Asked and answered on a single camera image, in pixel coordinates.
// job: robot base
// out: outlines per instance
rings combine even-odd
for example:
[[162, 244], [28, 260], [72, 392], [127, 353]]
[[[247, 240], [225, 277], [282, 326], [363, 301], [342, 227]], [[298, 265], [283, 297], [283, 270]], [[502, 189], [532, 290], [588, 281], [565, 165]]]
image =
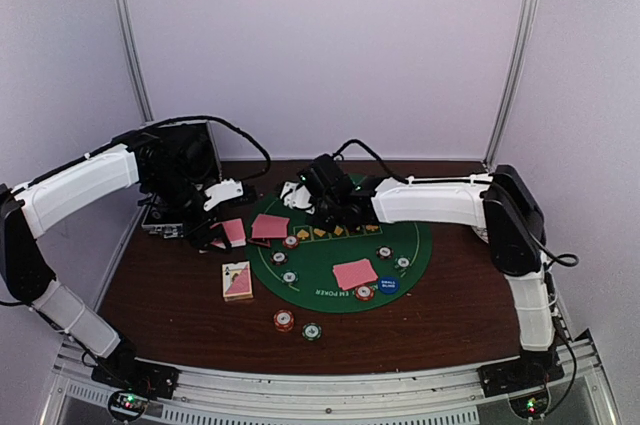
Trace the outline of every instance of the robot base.
[[[176, 368], [141, 362], [140, 360], [136, 360], [134, 366], [133, 379], [129, 380], [132, 384], [132, 392], [149, 400], [158, 398], [170, 400], [173, 398], [173, 392], [178, 384], [178, 375], [180, 374]], [[104, 383], [110, 387], [122, 388], [121, 383], [100, 367], [93, 369], [91, 379], [94, 382]]]
[[512, 394], [564, 377], [553, 352], [522, 352], [520, 357], [507, 362], [484, 365], [478, 370], [485, 397]]

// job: white robotic arm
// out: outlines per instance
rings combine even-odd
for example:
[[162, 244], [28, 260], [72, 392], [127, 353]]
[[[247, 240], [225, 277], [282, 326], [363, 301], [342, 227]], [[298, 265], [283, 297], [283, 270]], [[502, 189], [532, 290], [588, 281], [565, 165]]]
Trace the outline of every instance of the white robotic arm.
[[[135, 347], [60, 283], [42, 257], [36, 239], [86, 205], [140, 184], [143, 193], [158, 195], [183, 217], [185, 238], [194, 247], [220, 251], [211, 243], [221, 240], [229, 250], [224, 227], [212, 226], [217, 220], [217, 207], [222, 202], [243, 200], [253, 192], [252, 187], [236, 180], [209, 177], [205, 186], [194, 181], [197, 160], [214, 159], [213, 143], [206, 138], [196, 150], [189, 144], [185, 153], [178, 154], [172, 144], [175, 135], [184, 135], [184, 128], [152, 132], [129, 132], [11, 190], [0, 185], [0, 275], [9, 292], [77, 341], [107, 370], [107, 376], [121, 383], [135, 384]], [[120, 385], [117, 381], [109, 383]]]
[[298, 172], [300, 182], [285, 183], [280, 193], [283, 203], [307, 212], [310, 225], [327, 231], [338, 224], [355, 228], [401, 221], [486, 229], [491, 260], [513, 295], [521, 354], [511, 368], [502, 364], [499, 370], [483, 368], [485, 393], [506, 393], [516, 383], [526, 388], [561, 376], [550, 274], [557, 258], [546, 253], [544, 216], [513, 167], [501, 165], [492, 174], [442, 179], [403, 178], [385, 168], [391, 178], [367, 177], [356, 185], [334, 156], [317, 157]]
[[[371, 195], [376, 223], [404, 221], [439, 222], [487, 228], [483, 195], [493, 177], [489, 174], [470, 175], [435, 181], [394, 178], [379, 182]], [[286, 182], [281, 197], [294, 209], [304, 209], [310, 215], [316, 207], [306, 186]], [[511, 292], [520, 324], [520, 344], [523, 350], [544, 352], [554, 338], [549, 293], [545, 283], [545, 265], [549, 257], [540, 251], [540, 269], [522, 276], [504, 275]]]

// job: white arm segment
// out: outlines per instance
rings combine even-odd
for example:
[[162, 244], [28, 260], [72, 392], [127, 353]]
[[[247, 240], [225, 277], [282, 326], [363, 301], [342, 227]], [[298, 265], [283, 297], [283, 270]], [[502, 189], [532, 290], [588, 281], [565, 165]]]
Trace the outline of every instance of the white arm segment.
[[[34, 238], [82, 207], [138, 182], [135, 155], [119, 144], [73, 165], [23, 192], [22, 213]], [[118, 333], [57, 279], [32, 306], [99, 357], [107, 357], [120, 343]]]
[[520, 345], [531, 352], [549, 350], [555, 336], [544, 273], [540, 270], [523, 277], [505, 275], [518, 314]]
[[480, 193], [490, 182], [487, 175], [465, 177], [470, 183], [400, 183], [383, 180], [371, 199], [378, 220], [395, 222], [444, 222], [486, 228]]
[[108, 357], [120, 343], [118, 333], [58, 280], [32, 306], [99, 357]]
[[135, 155], [119, 144], [16, 195], [34, 238], [73, 212], [138, 181]]

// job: light purple wall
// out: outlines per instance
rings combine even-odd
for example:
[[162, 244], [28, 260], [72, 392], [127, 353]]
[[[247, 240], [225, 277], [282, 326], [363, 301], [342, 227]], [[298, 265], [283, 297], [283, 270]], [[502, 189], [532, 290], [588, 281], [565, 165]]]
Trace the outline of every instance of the light purple wall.
[[590, 327], [623, 423], [637, 423], [640, 361], [640, 0], [540, 0], [499, 161], [546, 213], [574, 332]]
[[[29, 180], [139, 124], [113, 0], [0, 0], [0, 23], [0, 182]], [[39, 242], [90, 304], [133, 198], [103, 199]], [[10, 300], [3, 283], [0, 297]], [[35, 423], [58, 347], [35, 314], [0, 308], [0, 423]]]
[[[275, 157], [359, 137], [481, 158], [521, 0], [129, 0], [156, 118], [208, 112]], [[257, 157], [228, 134], [223, 157]], [[355, 149], [353, 156], [363, 156]]]

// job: wooden table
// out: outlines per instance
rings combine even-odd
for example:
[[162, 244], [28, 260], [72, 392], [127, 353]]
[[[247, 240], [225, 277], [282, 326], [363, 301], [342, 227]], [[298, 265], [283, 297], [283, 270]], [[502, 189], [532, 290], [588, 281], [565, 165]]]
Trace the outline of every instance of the wooden table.
[[[306, 162], [275, 162], [255, 181], [268, 193], [294, 179]], [[480, 171], [473, 162], [397, 162], [418, 177]], [[259, 163], [226, 163], [240, 177]], [[374, 162], [345, 162], [349, 172], [382, 175]], [[227, 211], [247, 218], [251, 207]], [[199, 254], [181, 240], [137, 230], [124, 254], [101, 315], [138, 346], [142, 358], [193, 367], [255, 373], [345, 374], [423, 370], [495, 360], [518, 353], [518, 324], [506, 280], [488, 247], [468, 227], [433, 224], [433, 255], [425, 276], [390, 305], [357, 314], [300, 309], [269, 292], [255, 277], [254, 299], [225, 303], [220, 265], [244, 259]], [[298, 326], [279, 333], [275, 311], [291, 310]], [[317, 322], [323, 337], [308, 342], [300, 324]]]

